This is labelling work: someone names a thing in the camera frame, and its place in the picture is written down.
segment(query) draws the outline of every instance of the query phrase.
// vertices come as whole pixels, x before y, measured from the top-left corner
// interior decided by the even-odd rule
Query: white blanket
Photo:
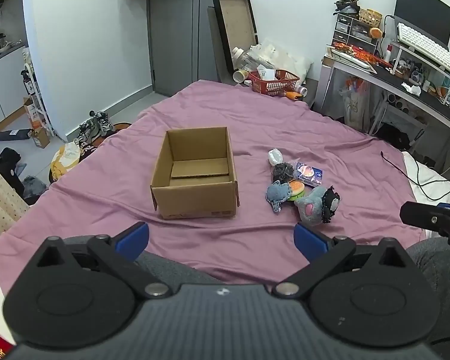
[[[413,157],[406,151],[403,152],[403,159],[405,161],[405,167],[406,172],[409,178],[411,178],[413,181],[419,183],[420,185],[423,185],[429,181],[433,180],[445,180],[442,176],[440,176],[437,172],[434,170],[428,168],[427,166],[416,162]],[[438,203],[450,203],[450,193],[445,195],[447,192],[450,191],[450,181],[443,181],[443,182],[436,182],[432,184],[428,184],[423,188],[423,191],[428,195],[428,197],[431,197],[432,199],[437,199],[440,196],[445,195],[440,200],[434,202],[433,200],[430,200],[425,196],[423,191],[409,181],[410,186],[412,187],[413,195],[415,196],[415,199],[418,203],[423,204],[430,204],[436,206]],[[438,237],[438,233],[435,233],[430,230],[425,230],[427,233],[427,238],[432,237]]]

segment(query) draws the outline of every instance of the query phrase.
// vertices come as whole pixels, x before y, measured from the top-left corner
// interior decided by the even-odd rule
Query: pink bed sheet
[[[228,126],[240,207],[234,218],[163,220],[154,211],[150,181],[166,130]],[[230,283],[270,284],[307,264],[293,243],[298,210],[285,204],[275,214],[265,200],[271,182],[267,152],[301,158],[323,170],[342,201],[329,237],[347,235],[360,244],[395,237],[404,247],[421,230],[403,225],[400,206],[414,200],[401,152],[308,109],[303,102],[249,89],[199,81],[139,115],[128,129],[54,183],[37,204],[0,237],[0,285],[7,293],[45,237],[116,235],[137,221],[150,225],[147,250],[203,270]]]

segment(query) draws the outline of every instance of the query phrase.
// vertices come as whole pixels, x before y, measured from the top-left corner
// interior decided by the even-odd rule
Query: open cardboard box
[[[165,219],[235,215],[239,187],[228,128],[167,131],[150,189]]]

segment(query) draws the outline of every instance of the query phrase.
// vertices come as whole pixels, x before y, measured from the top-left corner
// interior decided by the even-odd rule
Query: white bottle
[[[387,51],[385,51],[384,61],[390,62],[390,57],[392,56],[392,45],[389,44],[387,47]]]

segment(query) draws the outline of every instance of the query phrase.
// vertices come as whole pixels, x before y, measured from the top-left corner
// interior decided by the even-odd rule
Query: gray door
[[[207,8],[212,0],[149,0],[154,90],[172,96],[197,80],[217,81]]]

